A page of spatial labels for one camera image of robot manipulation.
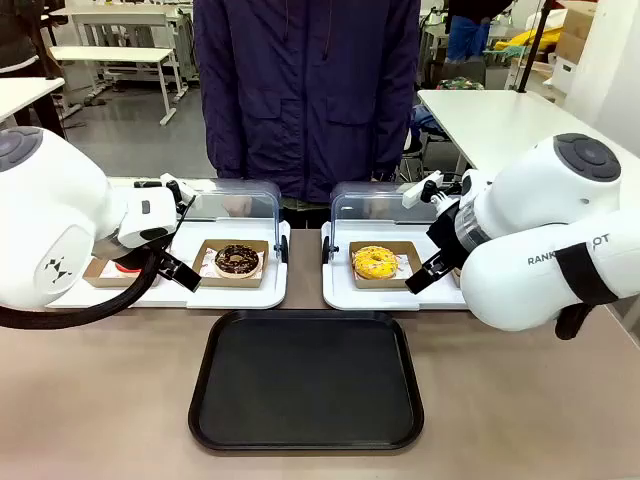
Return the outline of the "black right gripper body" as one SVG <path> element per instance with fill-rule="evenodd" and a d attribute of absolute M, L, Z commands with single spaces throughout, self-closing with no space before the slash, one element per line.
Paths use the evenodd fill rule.
<path fill-rule="evenodd" d="M 459 212 L 459 202 L 455 201 L 440 213 L 437 220 L 429 227 L 427 236 L 438 248 L 428 260 L 440 266 L 462 266 L 469 252 L 461 244 L 455 230 L 455 218 Z"/>

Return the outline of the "person's right hand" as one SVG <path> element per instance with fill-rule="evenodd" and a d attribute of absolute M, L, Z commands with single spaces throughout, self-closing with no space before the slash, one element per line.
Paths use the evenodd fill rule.
<path fill-rule="evenodd" d="M 230 217 L 248 218 L 251 215 L 252 198 L 243 195 L 225 196 L 223 207 Z"/>

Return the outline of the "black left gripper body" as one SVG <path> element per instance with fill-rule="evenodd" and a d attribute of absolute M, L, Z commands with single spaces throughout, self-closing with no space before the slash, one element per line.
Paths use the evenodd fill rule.
<path fill-rule="evenodd" d="M 117 265 L 127 270 L 144 270 L 150 259 L 161 269 L 168 258 L 167 248 L 173 241 L 174 235 L 169 234 L 146 243 L 126 255 L 113 259 Z"/>

